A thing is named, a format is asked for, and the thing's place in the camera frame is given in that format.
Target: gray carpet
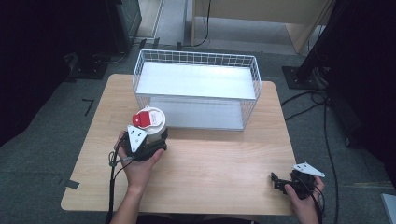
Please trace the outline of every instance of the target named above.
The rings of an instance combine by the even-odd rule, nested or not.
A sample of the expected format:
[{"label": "gray carpet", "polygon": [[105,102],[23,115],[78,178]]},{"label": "gray carpet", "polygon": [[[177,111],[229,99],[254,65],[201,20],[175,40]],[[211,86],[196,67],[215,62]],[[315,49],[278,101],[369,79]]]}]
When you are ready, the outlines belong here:
[{"label": "gray carpet", "polygon": [[[209,49],[184,50],[249,54]],[[0,223],[105,221],[105,212],[64,211],[61,208],[64,182],[73,172],[108,77],[116,73],[132,74],[137,53],[138,49],[134,48],[123,61],[111,64],[103,80],[78,79],[75,83],[64,82],[41,108],[26,131],[0,148]],[[251,54],[257,57],[262,80],[275,82],[280,102],[302,92],[289,90],[281,66],[299,66],[304,57],[257,52]],[[82,99],[94,100],[87,116],[85,113],[90,103]],[[284,106],[284,116],[288,117],[312,104],[309,95],[301,97]],[[324,223],[333,223],[335,185],[325,145],[323,112],[323,106],[317,106],[288,120],[287,126],[297,162],[307,161],[326,174]],[[395,195],[396,192],[389,183],[383,164],[366,150],[345,146],[341,125],[331,107],[327,111],[327,131],[338,178],[339,223],[389,223],[380,194]],[[298,221],[295,217],[262,216],[261,223]]]}]

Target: white wire basket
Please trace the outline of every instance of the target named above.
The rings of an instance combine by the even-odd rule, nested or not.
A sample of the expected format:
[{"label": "white wire basket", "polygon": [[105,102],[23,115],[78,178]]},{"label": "white wire basket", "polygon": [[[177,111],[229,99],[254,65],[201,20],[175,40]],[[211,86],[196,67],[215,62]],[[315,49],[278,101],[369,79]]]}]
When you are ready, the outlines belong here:
[{"label": "white wire basket", "polygon": [[143,49],[134,69],[142,109],[160,108],[168,127],[243,131],[262,92],[250,55]]}]

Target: forearm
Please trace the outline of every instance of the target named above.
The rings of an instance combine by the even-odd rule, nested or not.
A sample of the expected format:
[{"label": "forearm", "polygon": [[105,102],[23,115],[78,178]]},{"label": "forearm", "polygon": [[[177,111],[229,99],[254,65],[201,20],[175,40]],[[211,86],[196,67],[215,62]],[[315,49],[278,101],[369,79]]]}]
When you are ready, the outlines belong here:
[{"label": "forearm", "polygon": [[128,189],[111,224],[136,223],[142,197],[143,190]]}]

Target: hand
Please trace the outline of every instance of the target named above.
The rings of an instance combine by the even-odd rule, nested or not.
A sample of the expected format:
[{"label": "hand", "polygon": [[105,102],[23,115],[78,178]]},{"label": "hand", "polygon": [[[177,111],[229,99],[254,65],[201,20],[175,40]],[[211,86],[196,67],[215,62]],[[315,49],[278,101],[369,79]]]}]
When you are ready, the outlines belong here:
[{"label": "hand", "polygon": [[[123,136],[123,132],[120,133],[119,140],[117,141],[116,145],[119,143],[122,136]],[[149,182],[149,177],[151,175],[152,167],[160,159],[163,152],[164,152],[163,149],[157,150],[154,153],[154,155],[146,161],[141,161],[141,162],[133,161],[129,165],[128,165],[128,163],[130,161],[122,162],[122,166],[128,165],[124,168],[124,172],[128,179],[128,190],[130,190],[131,192],[137,193],[137,194],[144,192],[144,190]],[[120,149],[119,149],[119,157],[120,158],[126,157],[126,153],[125,153],[123,144],[121,144]]]},{"label": "hand", "polygon": [[[323,192],[324,183],[318,176],[315,176],[315,184],[317,188]],[[319,191],[318,189],[314,189],[314,197],[319,202]],[[303,200],[300,200],[294,191],[294,188],[291,185],[285,185],[285,190],[288,193],[291,204],[293,206],[294,214],[299,219],[302,224],[313,224],[318,222],[318,214],[317,209],[315,207],[314,200],[312,197],[306,197]]]}]

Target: wooden table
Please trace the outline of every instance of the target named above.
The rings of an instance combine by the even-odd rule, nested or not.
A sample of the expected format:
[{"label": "wooden table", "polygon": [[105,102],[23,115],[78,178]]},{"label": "wooden table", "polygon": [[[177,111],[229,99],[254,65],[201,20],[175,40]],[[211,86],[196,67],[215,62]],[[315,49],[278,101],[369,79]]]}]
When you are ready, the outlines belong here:
[{"label": "wooden table", "polygon": [[[210,18],[285,23],[295,51],[301,53],[317,26],[327,23],[333,1],[213,0],[210,5]],[[192,0],[191,43],[193,45],[195,17],[206,17],[208,5],[209,0]]]},{"label": "wooden table", "polygon": [[[66,189],[63,209],[107,210],[107,156],[138,110],[132,76],[112,75],[71,176],[79,188]],[[274,83],[262,83],[262,95],[243,132],[169,128],[166,143],[168,150],[154,167],[141,212],[292,214],[288,197],[274,189],[270,179],[271,172],[290,179],[295,164]],[[115,208],[126,187],[126,177],[120,174]]]}]

